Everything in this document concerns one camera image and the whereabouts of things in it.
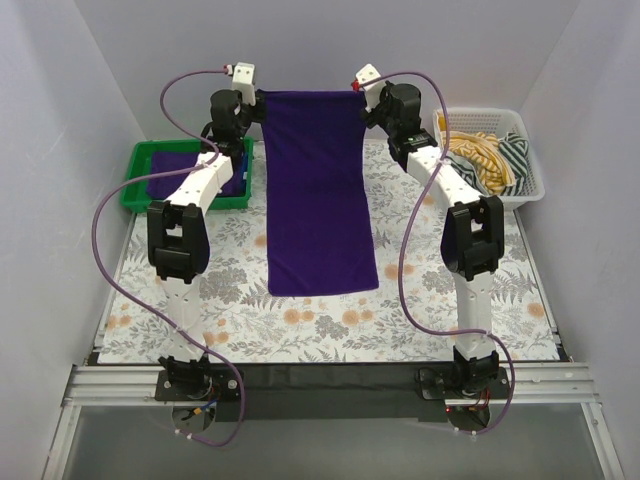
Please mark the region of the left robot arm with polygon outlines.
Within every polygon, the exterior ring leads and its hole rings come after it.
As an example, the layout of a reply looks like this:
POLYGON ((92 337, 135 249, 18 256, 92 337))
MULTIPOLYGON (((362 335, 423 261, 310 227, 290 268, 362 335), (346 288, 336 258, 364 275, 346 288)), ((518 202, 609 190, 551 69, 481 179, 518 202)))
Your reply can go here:
POLYGON ((212 368, 200 312, 200 283, 210 259, 205 214, 233 178, 241 178, 247 158, 245 135, 266 116, 262 93, 220 90, 210 98, 211 121, 189 173, 166 199, 147 210, 148 257, 162 281, 167 316, 174 323, 169 352, 160 357, 169 385, 193 400, 210 402, 237 385, 235 375, 212 368))

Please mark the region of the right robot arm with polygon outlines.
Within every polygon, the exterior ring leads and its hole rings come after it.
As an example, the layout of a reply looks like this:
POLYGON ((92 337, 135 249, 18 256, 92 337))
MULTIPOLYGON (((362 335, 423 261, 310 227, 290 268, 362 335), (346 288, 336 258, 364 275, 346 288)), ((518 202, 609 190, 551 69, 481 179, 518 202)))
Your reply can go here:
POLYGON ((472 188, 447 164, 444 145, 421 127, 417 87, 356 80, 353 88, 365 93, 366 126, 387 134, 393 160, 446 211, 440 253, 454 280, 458 326, 449 384, 464 393, 481 392, 499 373, 490 336, 490 290, 504 255, 503 204, 472 188))

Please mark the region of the blue towel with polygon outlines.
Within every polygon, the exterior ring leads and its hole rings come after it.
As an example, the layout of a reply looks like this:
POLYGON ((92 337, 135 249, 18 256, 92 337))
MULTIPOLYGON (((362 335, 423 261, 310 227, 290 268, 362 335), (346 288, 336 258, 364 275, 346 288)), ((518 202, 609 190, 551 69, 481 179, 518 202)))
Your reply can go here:
POLYGON ((245 153, 243 156, 243 163, 242 163, 242 179, 241 179, 242 180, 242 183, 241 183, 242 196, 244 196, 247 192, 249 173, 250 173, 250 159, 249 159, 249 154, 245 153))

